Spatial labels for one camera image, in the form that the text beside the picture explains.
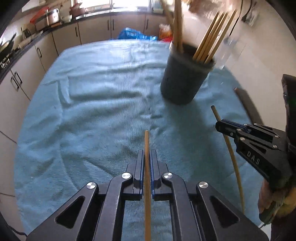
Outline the person's right hand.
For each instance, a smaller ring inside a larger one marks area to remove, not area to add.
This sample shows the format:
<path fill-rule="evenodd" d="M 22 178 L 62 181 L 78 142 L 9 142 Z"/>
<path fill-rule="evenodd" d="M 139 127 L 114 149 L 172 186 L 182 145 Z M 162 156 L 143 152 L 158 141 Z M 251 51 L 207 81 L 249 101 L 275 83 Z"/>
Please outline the person's right hand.
<path fill-rule="evenodd" d="M 264 225 L 272 223 L 278 217 L 282 218 L 295 210 L 295 186 L 271 190 L 264 180 L 258 199 L 259 219 Z"/>

